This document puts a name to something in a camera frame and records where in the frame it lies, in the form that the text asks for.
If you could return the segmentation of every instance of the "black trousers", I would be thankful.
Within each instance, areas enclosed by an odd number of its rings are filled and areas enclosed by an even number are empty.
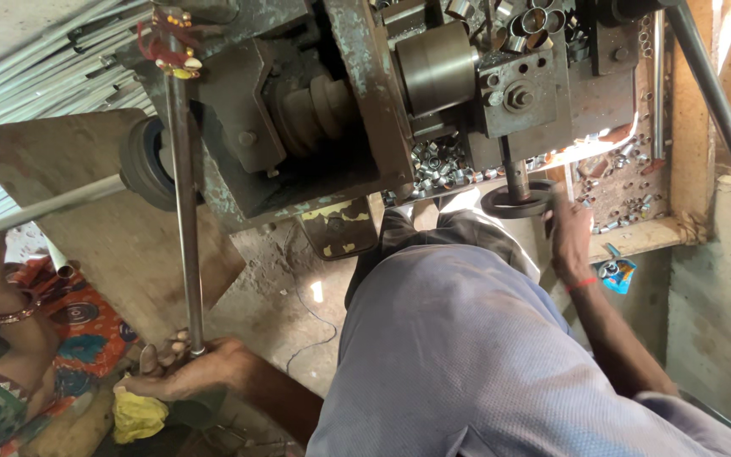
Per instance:
[[[387,209],[382,217],[379,245],[357,259],[354,275],[346,292],[345,306],[349,309],[357,287],[383,260],[412,245],[476,245],[498,254],[517,271],[534,282],[540,271],[501,223],[480,210],[469,208],[441,213],[436,228],[418,232],[407,215],[395,208]]]

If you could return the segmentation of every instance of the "black handwheel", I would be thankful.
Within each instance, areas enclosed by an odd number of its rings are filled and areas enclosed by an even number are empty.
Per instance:
[[[541,215],[552,206],[551,180],[532,180],[529,188],[532,196],[524,202],[513,202],[506,185],[488,192],[481,199],[481,209],[485,214],[498,219],[522,219]]]

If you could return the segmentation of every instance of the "yellow cloth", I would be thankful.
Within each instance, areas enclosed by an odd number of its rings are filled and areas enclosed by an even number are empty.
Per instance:
[[[149,397],[138,397],[124,389],[115,394],[112,410],[115,413],[115,442],[118,444],[153,436],[162,430],[168,417],[165,403]]]

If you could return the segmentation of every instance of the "blue shirt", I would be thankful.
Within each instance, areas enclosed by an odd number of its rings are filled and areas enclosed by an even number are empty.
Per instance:
[[[731,455],[680,399],[614,392],[548,294],[498,255],[413,246],[357,289],[314,456]]]

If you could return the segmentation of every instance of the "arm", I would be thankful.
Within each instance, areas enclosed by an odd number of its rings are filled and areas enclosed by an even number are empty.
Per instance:
[[[178,340],[187,338],[179,332]],[[187,344],[174,341],[174,351],[187,353]],[[121,380],[115,392],[131,392],[160,400],[188,399],[200,391],[225,386],[286,430],[304,448],[318,426],[323,399],[290,378],[234,338],[218,338],[206,344],[208,354],[179,369],[168,348],[160,355],[148,345],[140,356],[145,376]],[[158,364],[170,364],[168,373]]]
[[[555,194],[552,263],[557,276],[569,287],[596,277],[588,263],[592,218],[593,211],[570,203],[565,192]],[[667,373],[608,303],[598,281],[571,289],[569,294],[594,358],[619,395],[633,398],[643,391],[678,395]]]
[[[0,234],[0,314],[11,314],[29,305],[24,295],[5,279],[5,234]],[[0,327],[0,337],[10,349],[0,358],[0,375],[14,380],[33,396],[27,418],[40,412],[55,389],[52,361],[58,348],[58,336],[41,313]]]

